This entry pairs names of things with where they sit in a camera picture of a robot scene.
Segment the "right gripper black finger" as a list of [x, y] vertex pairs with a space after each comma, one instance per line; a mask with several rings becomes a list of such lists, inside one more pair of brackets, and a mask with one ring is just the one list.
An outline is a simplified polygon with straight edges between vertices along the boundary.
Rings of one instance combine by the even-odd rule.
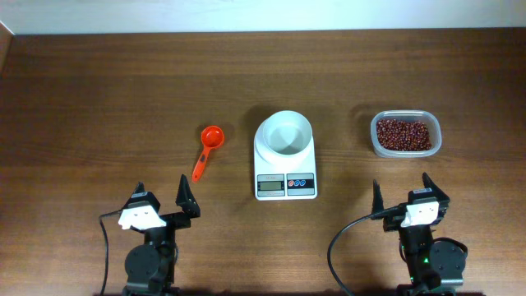
[[383, 197], [381, 195], [381, 187], [379, 183], [373, 180], [373, 201], [371, 206], [371, 214], [373, 220], [381, 218], [381, 212], [384, 210]]
[[422, 174], [422, 182], [425, 188], [430, 188], [439, 202], [448, 202], [449, 197], [431, 180], [427, 173]]

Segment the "orange plastic measuring scoop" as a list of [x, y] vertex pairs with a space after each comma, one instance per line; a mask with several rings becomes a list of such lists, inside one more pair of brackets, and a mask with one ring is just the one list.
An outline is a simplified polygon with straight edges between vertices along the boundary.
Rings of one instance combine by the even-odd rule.
[[208, 126], [201, 132], [202, 152], [191, 174], [192, 181], [197, 183], [205, 171], [207, 161], [212, 150], [216, 150], [224, 143], [224, 132], [218, 126]]

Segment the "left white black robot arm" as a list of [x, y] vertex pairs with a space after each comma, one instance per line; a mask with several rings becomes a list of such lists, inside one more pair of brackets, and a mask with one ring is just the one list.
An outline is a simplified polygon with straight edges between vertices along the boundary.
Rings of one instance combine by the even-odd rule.
[[118, 224], [144, 236], [144, 242], [134, 247], [124, 262], [127, 282], [123, 295], [176, 295], [172, 288], [174, 267], [179, 257], [176, 232], [191, 227], [191, 221], [201, 216], [201, 209], [191, 193], [185, 175], [180, 177], [175, 199], [179, 212], [161, 215], [160, 202], [153, 192], [139, 182], [122, 208]]

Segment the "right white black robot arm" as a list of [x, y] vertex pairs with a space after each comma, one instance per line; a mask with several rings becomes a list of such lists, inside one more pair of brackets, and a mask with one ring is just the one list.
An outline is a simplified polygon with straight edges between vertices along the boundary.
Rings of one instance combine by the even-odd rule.
[[464, 283], [468, 248], [452, 238], [435, 238], [437, 226], [449, 208], [450, 198], [428, 176], [422, 175], [422, 189], [408, 193], [408, 200], [385, 208], [378, 182], [373, 183], [372, 219], [381, 220], [385, 232], [399, 235], [399, 254], [410, 277], [395, 293], [410, 295], [455, 295]]

